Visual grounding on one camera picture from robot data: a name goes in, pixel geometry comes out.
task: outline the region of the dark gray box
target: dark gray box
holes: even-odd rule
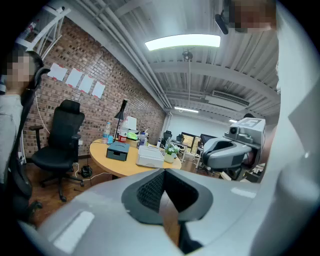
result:
[[[106,157],[120,161],[126,161],[130,145],[115,141],[106,150]]]

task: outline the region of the fluorescent light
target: fluorescent light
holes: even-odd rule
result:
[[[198,113],[199,111],[198,110],[193,110],[193,109],[187,109],[187,108],[182,108],[182,107],[177,107],[175,106],[174,109],[176,110],[184,110],[184,111],[189,111],[189,112],[194,112],[194,113]]]
[[[145,43],[149,51],[175,46],[220,46],[220,36],[213,34],[178,34]]]

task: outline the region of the chair seat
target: chair seat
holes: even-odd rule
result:
[[[32,156],[33,163],[47,171],[66,171],[72,168],[74,152],[45,146]]]

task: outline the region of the ceiling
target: ceiling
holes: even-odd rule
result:
[[[273,30],[222,34],[214,15],[222,0],[73,0],[102,33],[112,37],[149,83],[165,110],[189,107],[214,117],[239,120],[246,113],[268,118],[279,115],[278,39]],[[189,64],[175,47],[149,51],[145,42],[178,34],[221,36],[220,47],[191,47]],[[225,92],[250,102],[242,111],[209,104],[206,95]]]

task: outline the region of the air conditioner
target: air conditioner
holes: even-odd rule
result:
[[[209,104],[218,105],[231,110],[241,111],[247,108],[249,101],[221,91],[213,91],[212,96],[205,96]]]

